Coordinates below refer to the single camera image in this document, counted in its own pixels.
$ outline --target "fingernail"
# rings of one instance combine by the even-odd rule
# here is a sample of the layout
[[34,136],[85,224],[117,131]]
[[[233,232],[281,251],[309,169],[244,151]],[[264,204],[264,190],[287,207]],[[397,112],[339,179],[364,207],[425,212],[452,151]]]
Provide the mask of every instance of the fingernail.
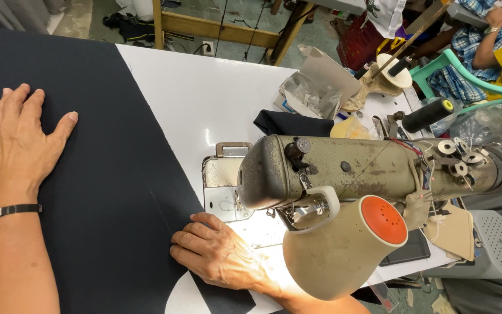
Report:
[[77,112],[73,111],[73,112],[70,112],[67,117],[70,118],[71,120],[73,120],[74,122],[77,122],[77,120],[79,119],[79,114]]

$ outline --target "thread spool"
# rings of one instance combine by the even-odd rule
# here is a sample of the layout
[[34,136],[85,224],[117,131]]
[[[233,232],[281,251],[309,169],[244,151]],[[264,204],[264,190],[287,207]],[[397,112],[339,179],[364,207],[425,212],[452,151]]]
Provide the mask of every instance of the thread spool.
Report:
[[439,98],[404,117],[402,127],[410,133],[415,133],[454,112],[455,108],[450,101],[446,98]]
[[394,67],[390,68],[389,75],[392,77],[397,76],[398,73],[407,68],[411,63],[412,58],[408,56],[403,57],[400,61],[398,61],[398,63],[394,65]]
[[363,75],[365,75],[369,71],[369,65],[364,64],[363,67],[359,68],[359,70],[354,75],[355,79],[360,79]]

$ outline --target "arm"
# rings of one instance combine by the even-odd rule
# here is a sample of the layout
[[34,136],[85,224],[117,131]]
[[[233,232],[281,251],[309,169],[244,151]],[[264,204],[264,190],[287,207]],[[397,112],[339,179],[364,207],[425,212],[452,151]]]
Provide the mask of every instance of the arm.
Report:
[[[502,9],[496,8],[490,11],[485,17],[489,27],[496,27],[501,29],[502,27]],[[493,53],[493,47],[495,46],[495,40],[497,39],[497,34],[499,31],[490,32],[481,41],[478,49],[476,50],[476,55],[472,60],[472,68],[474,69],[488,69],[495,65],[499,65],[495,54]]]
[[297,286],[287,269],[274,271],[266,258],[259,256],[216,216],[198,213],[191,220],[195,222],[173,234],[170,253],[206,283],[256,291],[271,297],[292,314],[369,313],[351,296],[336,301],[309,296]]
[[[76,124],[66,114],[44,135],[44,91],[5,88],[0,100],[0,207],[37,204],[38,187],[55,166]],[[0,217],[0,313],[59,313],[58,289],[35,212]]]

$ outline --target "wooden frame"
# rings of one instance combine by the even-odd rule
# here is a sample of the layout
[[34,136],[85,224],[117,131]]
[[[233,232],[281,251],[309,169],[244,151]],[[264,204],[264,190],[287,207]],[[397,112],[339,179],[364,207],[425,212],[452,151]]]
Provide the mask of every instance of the wooden frame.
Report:
[[282,34],[257,30],[255,31],[255,35],[253,35],[253,29],[249,27],[222,24],[222,31],[220,31],[219,22],[171,12],[163,12],[160,6],[160,0],[153,0],[152,3],[154,7],[154,26],[155,36],[157,38],[157,49],[164,49],[164,31],[179,32],[212,39],[217,39],[218,33],[220,32],[221,40],[240,44],[249,44],[251,38],[253,38],[251,45],[266,48],[265,54],[267,63],[276,66],[280,65],[280,62],[282,62],[284,55],[286,55],[289,46],[303,24],[303,18],[294,23],[291,23],[291,21],[295,21],[313,7],[312,3],[299,1],[290,15],[286,23],[286,29]]

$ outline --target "green plastic chair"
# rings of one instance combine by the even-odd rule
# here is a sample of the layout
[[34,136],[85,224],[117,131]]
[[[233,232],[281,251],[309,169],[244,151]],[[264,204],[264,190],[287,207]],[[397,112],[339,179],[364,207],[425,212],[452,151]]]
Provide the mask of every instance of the green plastic chair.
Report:
[[[445,50],[437,59],[431,61],[425,67],[421,68],[418,65],[417,67],[413,68],[412,70],[410,70],[410,75],[412,76],[412,80],[418,83],[420,89],[427,98],[435,97],[433,89],[431,89],[431,86],[429,86],[429,84],[427,83],[427,77],[433,74],[433,72],[435,72],[436,70],[442,69],[449,64],[452,64],[452,66],[456,68],[458,73],[472,85],[477,86],[480,89],[487,90],[488,92],[502,95],[501,86],[484,82],[481,79],[473,76],[468,70],[466,70],[466,68],[464,68],[460,60],[458,60],[456,55],[450,49]],[[481,107],[493,106],[494,104],[502,104],[502,99],[464,108],[459,114],[462,115],[463,113],[466,113],[468,111]]]

